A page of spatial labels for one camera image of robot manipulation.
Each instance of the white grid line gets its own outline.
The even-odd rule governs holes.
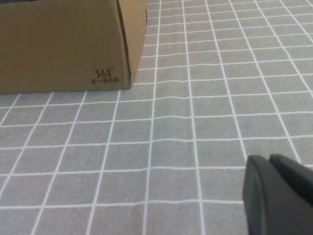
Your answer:
[[[9,115],[9,112],[12,110],[12,108],[14,107],[14,105],[16,104],[16,102],[18,101],[18,99],[20,98],[21,94],[19,94],[14,102],[12,103],[11,107],[9,107],[9,110],[6,112],[6,114],[4,115],[4,117],[2,118],[2,120],[0,121],[0,126],[3,124],[3,122],[5,121],[6,117]]]
[[[262,10],[268,10],[268,9],[276,9],[276,8],[285,8],[283,6],[281,7],[273,7],[273,8],[263,8]],[[258,11],[259,9],[251,9],[251,10],[237,10],[236,12],[240,11]],[[188,16],[198,16],[198,15],[206,15],[206,13],[198,13],[198,14],[188,14]],[[313,15],[313,13],[304,13],[304,14],[294,14],[293,16],[308,16],[308,15]],[[172,16],[162,16],[162,18],[169,18],[169,17],[176,17],[176,16],[182,16],[182,15],[172,15]],[[267,18],[275,18],[275,17],[285,17],[285,16],[290,16],[290,15],[277,15],[277,16],[267,16]],[[254,19],[262,19],[263,17],[247,17],[247,18],[239,18],[239,20],[254,20]],[[224,19],[224,20],[213,20],[211,22],[219,22],[219,21],[237,21],[236,19]]]
[[[260,6],[258,5],[258,3],[255,1],[257,7],[259,8],[262,16],[264,17],[265,21],[267,22],[267,24],[269,25],[270,29],[272,30],[273,34],[275,35],[278,43],[280,44],[280,46],[282,47],[282,49],[285,51],[285,53],[287,54],[292,66],[294,67],[294,69],[296,70],[297,74],[300,76],[301,81],[303,82],[304,86],[308,89],[308,91],[311,93],[311,96],[313,97],[313,92],[310,89],[310,87],[308,86],[308,84],[306,83],[306,81],[304,80],[302,74],[300,73],[298,67],[295,65],[294,61],[296,61],[295,59],[292,59],[289,52],[287,51],[287,49],[284,47],[283,43],[281,42],[281,40],[279,39],[278,35],[276,34],[275,30],[272,28],[271,24],[268,22],[266,16],[264,15],[263,11],[261,10]]]
[[[290,136],[291,139],[298,138],[313,138],[313,134],[311,135],[295,135]],[[284,136],[276,136],[276,137],[243,137],[244,141],[249,140],[283,140],[287,139]],[[221,139],[196,139],[196,141],[238,141],[239,138],[221,138]],[[184,139],[156,139],[152,142],[162,142],[162,141],[181,141],[181,142],[192,142],[192,140],[184,140]],[[134,141],[134,142],[111,142],[110,145],[123,145],[123,144],[147,144],[150,141]],[[68,147],[76,147],[76,146],[101,146],[106,145],[107,143],[81,143],[81,144],[68,144]],[[41,146],[26,146],[25,148],[57,148],[64,147],[64,145],[41,145]],[[22,149],[23,147],[0,147],[0,150],[14,150],[14,149]]]
[[[189,98],[190,98],[190,114],[191,114],[191,126],[192,126],[192,136],[193,136],[193,146],[194,146],[194,157],[196,165],[196,176],[197,176],[197,188],[198,188],[198,197],[199,197],[199,212],[200,212],[200,225],[201,225],[201,234],[205,235],[205,221],[204,221],[204,208],[202,201],[202,187],[201,187],[201,176],[199,170],[199,159],[198,159],[198,148],[197,148],[197,135],[196,135],[196,125],[194,119],[194,107],[193,107],[193,96],[192,96],[192,86],[191,86],[191,76],[190,76],[190,64],[189,64],[189,54],[188,54],[188,43],[187,43],[187,29],[186,29],[186,17],[185,17],[185,6],[184,0],[181,1],[182,4],[182,14],[184,20],[184,32],[185,32],[185,50],[186,50],[186,60],[187,60],[187,74],[188,74],[188,89],[189,89]]]
[[[54,182],[54,180],[55,180],[55,178],[56,178],[56,176],[57,176],[56,173],[59,171],[59,168],[60,168],[60,165],[61,165],[61,162],[62,162],[64,153],[65,153],[65,150],[66,150],[66,148],[67,148],[69,139],[70,139],[70,137],[71,137],[71,135],[72,135],[72,133],[73,133],[74,126],[75,126],[75,122],[76,122],[76,120],[77,120],[77,118],[78,118],[78,115],[79,115],[79,112],[80,112],[80,110],[81,110],[81,108],[82,108],[82,106],[83,106],[83,103],[84,103],[84,100],[85,100],[85,98],[86,98],[86,95],[87,95],[87,92],[84,93],[84,96],[83,96],[83,98],[82,98],[81,104],[80,104],[80,106],[79,106],[79,108],[78,108],[78,110],[77,110],[77,113],[76,113],[76,115],[75,115],[74,123],[73,123],[72,126],[71,126],[71,129],[70,129],[70,131],[69,131],[67,140],[66,140],[66,142],[65,142],[65,145],[64,145],[64,147],[63,147],[63,149],[62,149],[62,152],[61,152],[61,155],[60,155],[60,157],[59,157],[58,164],[57,164],[57,166],[56,166],[56,168],[55,168],[54,174],[52,175],[51,181],[50,181],[50,183],[49,183],[48,189],[47,189],[46,194],[45,194],[45,197],[44,197],[44,201],[43,201],[43,203],[42,203],[42,207],[40,208],[40,211],[39,211],[38,216],[37,216],[37,218],[36,218],[36,222],[35,222],[34,227],[33,227],[33,229],[32,229],[31,235],[34,235],[34,234],[35,234],[36,229],[37,229],[38,224],[39,224],[39,221],[40,221],[40,219],[41,219],[41,216],[42,216],[42,214],[43,214],[43,212],[44,212],[44,207],[45,207],[45,205],[46,205],[46,203],[47,203],[47,200],[48,200],[48,197],[49,197],[49,194],[50,194],[50,191],[51,191],[53,182]]]
[[[48,99],[48,101],[46,102],[44,108],[41,110],[41,112],[40,112],[40,114],[39,114],[39,117],[38,117],[38,119],[37,119],[35,125],[34,125],[33,128],[31,129],[31,131],[29,132],[29,134],[28,134],[28,136],[27,136],[27,139],[26,139],[26,141],[25,141],[23,147],[21,147],[21,151],[20,151],[20,153],[19,153],[17,159],[15,160],[12,169],[10,170],[10,174],[9,174],[9,176],[5,179],[5,181],[4,181],[3,185],[2,185],[2,188],[1,188],[1,190],[0,190],[0,198],[2,197],[3,191],[4,191],[5,187],[6,187],[6,185],[8,184],[9,180],[11,179],[11,175],[13,174],[13,172],[14,172],[14,170],[15,170],[17,164],[19,163],[19,160],[20,160],[21,157],[22,157],[22,154],[23,154],[23,152],[24,152],[24,150],[25,150],[25,147],[27,146],[27,144],[28,144],[28,142],[29,142],[29,140],[30,140],[32,134],[34,133],[34,131],[35,131],[36,127],[37,127],[37,124],[39,123],[41,117],[43,116],[44,111],[45,111],[45,109],[47,108],[47,105],[48,105],[48,103],[50,102],[52,96],[53,96],[53,93],[50,94],[49,99]]]
[[[307,33],[307,31],[303,28],[302,24],[299,23],[299,21],[296,19],[296,17],[294,17],[294,16],[296,16],[296,15],[293,15],[293,14],[289,11],[289,9],[286,7],[286,5],[285,5],[281,0],[279,0],[279,1],[282,3],[282,5],[284,6],[284,8],[288,11],[288,13],[290,14],[290,16],[293,18],[293,20],[297,22],[297,24],[300,26],[300,28],[302,29],[302,31],[308,36],[309,40],[310,40],[310,41],[312,42],[312,44],[313,44],[312,37],[311,37],[311,36]]]
[[[160,28],[161,28],[162,0],[160,0],[159,4],[160,6],[159,6],[157,39],[156,39],[156,62],[155,62],[155,74],[154,74],[154,85],[153,85],[153,101],[152,101],[152,110],[151,110],[151,126],[150,126],[150,139],[149,139],[149,156],[148,156],[148,169],[147,169],[147,178],[146,178],[145,203],[144,203],[143,221],[142,221],[142,235],[146,235],[147,233],[148,201],[149,201],[150,170],[151,170],[154,118],[155,118],[155,105],[156,105],[157,62],[158,62],[159,39],[160,39]]]
[[[101,172],[100,172],[99,178],[98,178],[98,184],[97,184],[97,188],[96,188],[96,192],[95,192],[95,195],[94,195],[93,204],[92,204],[92,208],[91,208],[91,212],[90,212],[90,216],[89,216],[89,220],[88,220],[86,235],[89,235],[90,234],[90,230],[91,230],[91,225],[92,225],[92,221],[93,221],[94,211],[95,211],[95,207],[96,207],[96,204],[97,204],[99,191],[100,191],[100,187],[101,187],[103,171],[105,169],[105,165],[106,165],[106,162],[107,162],[107,156],[108,156],[108,151],[109,151],[109,147],[110,147],[113,127],[114,127],[114,121],[115,121],[115,117],[116,117],[117,106],[118,106],[120,95],[121,95],[121,90],[118,91],[118,95],[117,95],[117,99],[116,99],[116,105],[115,105],[114,113],[113,113],[113,117],[112,117],[112,123],[111,123],[110,132],[109,132],[109,136],[108,136],[108,142],[107,142],[107,145],[106,145],[106,150],[105,150],[103,161],[102,161],[102,165],[101,165]]]
[[[204,0],[204,2],[206,4],[206,10],[207,10],[210,22],[211,22],[211,28],[212,28],[212,31],[213,31],[213,37],[214,37],[214,41],[215,41],[215,46],[216,46],[217,51],[218,51],[219,61],[220,61],[220,64],[221,64],[222,74],[223,74],[223,77],[224,77],[224,83],[225,83],[225,87],[226,87],[226,90],[227,90],[227,95],[228,95],[228,100],[229,100],[229,103],[230,103],[231,111],[233,113],[233,117],[234,117],[234,121],[235,121],[235,126],[236,126],[236,130],[237,130],[238,138],[239,138],[239,141],[240,141],[240,146],[241,146],[241,149],[242,149],[242,152],[243,152],[243,156],[244,156],[244,159],[245,159],[245,162],[246,162],[246,160],[247,160],[246,149],[245,149],[244,141],[242,139],[241,131],[240,131],[240,128],[239,128],[239,123],[238,123],[238,119],[237,119],[237,116],[236,116],[234,103],[233,103],[233,100],[232,100],[232,97],[231,97],[231,92],[230,92],[229,85],[228,85],[228,82],[227,82],[227,79],[226,79],[226,73],[225,73],[225,69],[224,69],[224,64],[225,63],[223,64],[222,56],[221,56],[221,53],[220,53],[220,48],[219,48],[218,42],[216,41],[216,35],[215,35],[215,31],[214,31],[214,26],[213,26],[213,23],[211,21],[211,15],[210,15],[209,7],[207,5],[207,1]]]
[[[233,11],[234,11],[234,14],[235,14],[236,18],[238,18],[238,17],[237,17],[237,13],[236,13],[236,11],[235,11],[235,9],[234,9],[234,6],[233,6],[232,3],[231,3],[231,0],[229,0],[229,3],[230,3],[230,5],[231,5],[231,8],[232,8]],[[244,31],[243,28],[241,28],[241,31],[242,31],[243,35],[246,36],[246,33],[245,33],[245,31]],[[295,154],[295,157],[296,157],[296,159],[298,160],[298,162],[301,162],[300,157],[299,157],[299,154],[298,154],[298,152],[297,152],[297,150],[296,150],[296,148],[295,148],[295,146],[294,146],[294,144],[293,144],[293,142],[292,142],[292,139],[291,139],[290,136],[289,136],[288,130],[287,130],[286,126],[285,126],[285,123],[284,123],[284,121],[283,121],[283,119],[282,119],[282,116],[281,116],[281,114],[279,113],[279,109],[278,109],[278,107],[277,107],[277,105],[276,105],[276,103],[275,103],[275,101],[274,101],[274,98],[273,98],[272,94],[270,93],[270,89],[269,89],[269,87],[268,87],[268,85],[267,85],[267,83],[266,83],[266,80],[265,80],[265,78],[264,78],[264,76],[263,76],[263,73],[262,73],[262,71],[261,71],[261,69],[260,69],[259,62],[257,61],[257,59],[256,59],[256,57],[255,57],[255,54],[254,54],[254,52],[253,52],[253,50],[252,50],[252,48],[251,48],[251,46],[250,46],[250,42],[249,42],[248,38],[246,38],[246,43],[247,43],[249,49],[251,50],[251,54],[252,54],[253,60],[255,61],[255,65],[256,65],[256,67],[257,67],[257,70],[258,70],[259,74],[261,75],[261,78],[262,78],[262,81],[263,81],[263,83],[264,83],[265,89],[266,89],[267,93],[269,94],[269,97],[270,97],[270,99],[271,99],[271,101],[272,101],[272,103],[273,103],[273,106],[274,106],[274,108],[275,108],[275,111],[276,111],[276,113],[277,113],[277,115],[278,115],[278,119],[279,119],[279,121],[280,121],[280,123],[281,123],[281,125],[282,125],[282,127],[283,127],[283,129],[284,129],[285,135],[286,135],[286,137],[287,137],[287,139],[288,139],[288,141],[289,141],[289,143],[290,143],[290,145],[291,145],[291,148],[292,148],[292,150],[293,150],[293,153]]]
[[[216,204],[243,204],[243,201],[235,200],[212,200],[203,199],[204,203],[216,203]],[[181,203],[199,203],[198,199],[185,199],[185,200],[149,200],[148,204],[181,204]],[[145,201],[129,202],[129,203],[97,203],[96,207],[124,207],[124,206],[136,206],[145,204]],[[92,204],[71,204],[71,205],[46,205],[44,209],[56,209],[56,208],[85,208],[91,207]],[[42,206],[3,206],[0,210],[23,210],[23,209],[42,209]]]

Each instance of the cardboard box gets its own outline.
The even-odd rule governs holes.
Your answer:
[[[146,0],[0,4],[0,94],[129,89]]]

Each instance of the checkered pattern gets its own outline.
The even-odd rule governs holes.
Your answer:
[[[0,96],[1,234],[247,234],[247,156],[313,167],[309,0],[148,9],[131,90]]]

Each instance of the black plastic object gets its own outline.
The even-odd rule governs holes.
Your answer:
[[[250,156],[243,200],[250,235],[313,235],[313,171],[297,162]]]

